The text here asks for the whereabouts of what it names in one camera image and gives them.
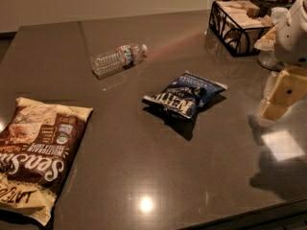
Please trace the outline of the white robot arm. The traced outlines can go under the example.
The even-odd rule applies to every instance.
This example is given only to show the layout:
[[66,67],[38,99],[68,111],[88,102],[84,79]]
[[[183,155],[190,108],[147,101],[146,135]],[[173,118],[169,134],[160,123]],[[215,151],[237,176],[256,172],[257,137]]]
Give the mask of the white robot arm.
[[268,77],[259,116],[279,120],[307,93],[307,0],[295,0],[278,23],[274,38],[276,59],[285,65]]

